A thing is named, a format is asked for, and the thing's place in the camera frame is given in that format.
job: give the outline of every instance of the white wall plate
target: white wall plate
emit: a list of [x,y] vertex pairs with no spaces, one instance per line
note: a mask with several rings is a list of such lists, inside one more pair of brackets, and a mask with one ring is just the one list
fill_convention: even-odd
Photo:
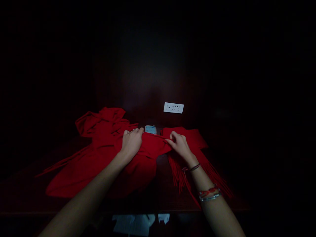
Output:
[[183,104],[165,102],[164,112],[182,114]]

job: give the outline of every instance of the left hand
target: left hand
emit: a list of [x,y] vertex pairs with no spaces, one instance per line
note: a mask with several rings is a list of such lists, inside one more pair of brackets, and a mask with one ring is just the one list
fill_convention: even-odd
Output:
[[142,135],[144,133],[143,128],[136,128],[133,131],[129,132],[124,131],[123,143],[120,154],[122,155],[123,162],[127,165],[137,154],[139,148],[142,144]]

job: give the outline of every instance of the silver bracelet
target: silver bracelet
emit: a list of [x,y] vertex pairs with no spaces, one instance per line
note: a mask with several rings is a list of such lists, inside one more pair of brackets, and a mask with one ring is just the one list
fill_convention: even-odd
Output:
[[221,196],[222,194],[221,193],[218,193],[218,194],[214,194],[213,196],[211,197],[200,197],[200,200],[201,202],[205,202],[205,201],[209,201],[209,200],[214,200],[216,198],[218,198],[219,196]]

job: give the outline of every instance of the smartphone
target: smartphone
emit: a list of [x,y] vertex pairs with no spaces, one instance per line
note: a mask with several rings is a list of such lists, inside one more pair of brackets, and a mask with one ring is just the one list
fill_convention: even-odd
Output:
[[146,125],[145,132],[157,135],[157,129],[154,125]]

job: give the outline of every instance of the red scarf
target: red scarf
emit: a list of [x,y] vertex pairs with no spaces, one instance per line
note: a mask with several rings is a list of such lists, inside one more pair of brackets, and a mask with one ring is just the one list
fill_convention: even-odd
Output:
[[[137,123],[130,124],[127,119],[123,119],[124,114],[125,111],[121,108],[105,107],[98,114],[88,112],[76,121],[80,135],[92,137],[92,143],[43,171],[42,174],[45,174],[66,165],[48,185],[46,189],[48,196],[74,197],[113,160],[122,148],[123,132],[138,127]],[[119,174],[107,193],[108,197],[123,198],[135,190],[142,191],[152,181],[156,175],[157,157],[171,151],[165,138],[169,139],[173,130],[187,137],[190,149],[204,170],[213,182],[216,182],[231,197],[225,181],[220,178],[200,150],[200,148],[207,147],[207,144],[198,130],[186,130],[183,127],[165,128],[162,132],[163,136],[144,133],[140,150]],[[180,159],[170,156],[170,154],[168,154],[168,159],[172,168],[174,184],[179,186],[179,191],[186,185],[191,192],[191,186],[180,166]]]

